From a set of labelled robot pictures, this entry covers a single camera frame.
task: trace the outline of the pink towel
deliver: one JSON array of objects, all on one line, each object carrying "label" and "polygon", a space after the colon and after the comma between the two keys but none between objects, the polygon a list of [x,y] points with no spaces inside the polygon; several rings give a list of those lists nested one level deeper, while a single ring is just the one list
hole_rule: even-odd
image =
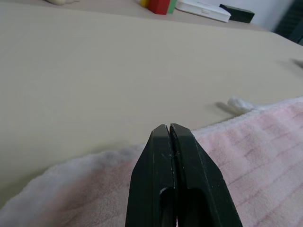
[{"label": "pink towel", "polygon": [[[303,227],[303,97],[194,131],[244,227]],[[144,145],[54,166],[0,211],[0,227],[124,227]]]}]

